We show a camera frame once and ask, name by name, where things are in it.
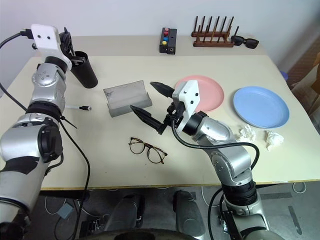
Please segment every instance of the eyeglass lens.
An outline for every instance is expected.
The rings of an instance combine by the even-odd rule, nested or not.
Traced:
[[[133,138],[131,142],[129,143],[131,152],[134,154],[140,154],[144,151],[145,149],[145,144],[143,141],[140,139]]]
[[[249,49],[255,49],[258,46],[259,41],[252,39],[252,38],[248,38],[245,41],[245,46]]]
[[[234,43],[234,45],[240,46],[244,43],[245,39],[242,36],[232,36],[231,41]]]
[[[162,152],[159,148],[156,148],[156,147],[149,148],[147,152],[147,156],[149,161],[154,164],[158,164],[158,163],[163,164],[162,160],[165,158],[164,152]]]

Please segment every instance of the wooden rack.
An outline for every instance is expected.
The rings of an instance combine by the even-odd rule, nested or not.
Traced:
[[[203,31],[205,18],[206,18],[205,16],[202,18],[202,23],[201,25],[198,26],[197,31],[196,31],[196,28],[197,28],[198,16],[196,16],[195,18],[193,32],[191,33],[191,36],[196,38],[195,41],[193,42],[193,46],[194,47],[210,47],[210,48],[232,48],[234,46],[234,43],[231,41],[228,41],[228,37],[230,35],[230,30],[232,27],[232,22],[234,20],[234,17],[231,18],[227,31],[223,31],[227,17],[224,17],[220,31],[216,31],[220,16],[218,16],[218,18],[216,19],[216,22],[213,26],[212,31],[210,31],[212,16],[210,17],[209,23],[206,26],[205,31]]]

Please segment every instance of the eyeglass frame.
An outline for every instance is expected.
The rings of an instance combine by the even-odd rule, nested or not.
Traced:
[[[135,153],[135,152],[132,151],[131,145],[134,144],[134,143],[131,143],[132,140],[137,140],[139,143],[142,143],[142,144],[143,144],[143,149],[142,149],[141,152]],[[136,154],[136,155],[142,154],[142,153],[144,152],[144,150],[146,149],[146,147],[147,147],[147,148],[148,148],[148,151],[147,151],[147,153],[146,153],[146,156],[147,156],[148,160],[149,160],[151,163],[153,163],[153,164],[159,164],[159,163],[165,164],[165,163],[163,162],[163,160],[164,160],[165,157],[168,155],[168,153],[166,153],[166,152],[163,151],[162,149],[160,149],[160,148],[158,148],[158,147],[156,147],[156,146],[153,146],[153,145],[151,145],[151,144],[149,144],[149,143],[147,143],[147,142],[144,142],[144,141],[142,141],[141,139],[136,138],[136,137],[133,137],[133,136],[130,137],[130,142],[129,142],[128,144],[129,144],[130,151],[131,151],[133,154]],[[161,159],[159,162],[154,162],[154,161],[151,161],[151,160],[150,160],[150,158],[149,158],[150,149],[155,149],[156,153],[159,155],[159,158]],[[160,152],[162,152],[162,153],[164,154],[164,157],[163,157],[163,158],[161,157],[161,155],[159,154],[158,151],[160,151]]]

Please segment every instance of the pink plate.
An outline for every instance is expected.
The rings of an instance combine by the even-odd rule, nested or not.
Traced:
[[[197,80],[199,86],[200,103],[196,107],[196,112],[211,112],[212,110],[219,107],[224,101],[224,91],[222,87],[210,77],[201,75],[186,76],[179,80],[175,87],[181,82],[187,82],[189,80]]]

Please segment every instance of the blue plate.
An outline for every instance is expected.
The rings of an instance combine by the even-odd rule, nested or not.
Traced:
[[[285,101],[273,91],[260,86],[247,86],[236,91],[233,105],[244,121],[258,128],[279,128],[289,119]]]

